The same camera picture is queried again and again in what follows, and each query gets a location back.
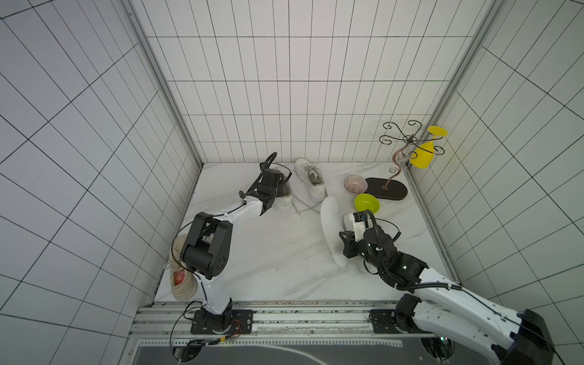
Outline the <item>white sneaker with laces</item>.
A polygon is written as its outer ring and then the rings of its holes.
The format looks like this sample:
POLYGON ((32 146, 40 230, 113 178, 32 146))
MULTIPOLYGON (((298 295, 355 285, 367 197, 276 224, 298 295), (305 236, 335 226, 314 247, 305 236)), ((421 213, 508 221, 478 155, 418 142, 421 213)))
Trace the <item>white sneaker with laces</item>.
POLYGON ((326 189, 321 170, 304 158, 295 161, 294 169, 297 177, 306 185, 310 199, 322 202, 326 197, 326 189))

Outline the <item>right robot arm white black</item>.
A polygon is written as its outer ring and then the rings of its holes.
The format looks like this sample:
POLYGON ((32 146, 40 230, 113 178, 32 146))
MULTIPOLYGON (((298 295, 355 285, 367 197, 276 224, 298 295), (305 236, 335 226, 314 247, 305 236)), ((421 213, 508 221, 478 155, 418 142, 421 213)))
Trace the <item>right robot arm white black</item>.
POLYGON ((385 284, 403 293, 392 312, 398 331, 441 335, 498 364, 551 364, 557 356, 538 313, 502 307, 398 251, 394 237, 369 210, 346 214, 343 225, 344 256, 362 259, 385 284))

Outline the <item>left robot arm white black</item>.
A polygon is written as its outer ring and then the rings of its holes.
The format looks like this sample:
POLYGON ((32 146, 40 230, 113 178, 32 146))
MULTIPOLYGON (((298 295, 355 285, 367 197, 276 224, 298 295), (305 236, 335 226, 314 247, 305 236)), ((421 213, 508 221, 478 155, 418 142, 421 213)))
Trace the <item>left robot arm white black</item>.
POLYGON ((186 225, 189 231, 179 255, 172 255, 182 269, 199 280, 204 294, 202 313, 222 327, 231 321, 233 302, 220 288, 218 277, 228 263, 234 226, 260 217, 272 208, 278 192, 292 176, 272 168, 277 156, 273 152, 259 164, 256 180, 248 190, 239 192, 240 204, 221 213, 197 214, 186 225))

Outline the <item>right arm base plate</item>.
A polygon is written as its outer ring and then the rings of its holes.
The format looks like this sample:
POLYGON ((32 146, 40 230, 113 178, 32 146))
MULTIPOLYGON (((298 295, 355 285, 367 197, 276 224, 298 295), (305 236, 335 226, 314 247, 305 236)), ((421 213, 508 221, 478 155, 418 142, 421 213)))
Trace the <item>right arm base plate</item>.
POLYGON ((430 332, 421 330, 413 321, 413 313, 387 309, 371 310, 369 320, 375 334, 392 335, 431 335, 430 332))

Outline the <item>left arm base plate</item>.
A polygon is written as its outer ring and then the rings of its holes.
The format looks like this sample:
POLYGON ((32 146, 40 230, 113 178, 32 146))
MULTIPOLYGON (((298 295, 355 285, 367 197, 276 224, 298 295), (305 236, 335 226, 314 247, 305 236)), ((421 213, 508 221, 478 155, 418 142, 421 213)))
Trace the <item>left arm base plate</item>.
POLYGON ((227 309, 222 315, 214 315, 206 310, 197 310, 193 316, 190 333, 192 335, 248 335, 252 332, 252 310, 227 309))

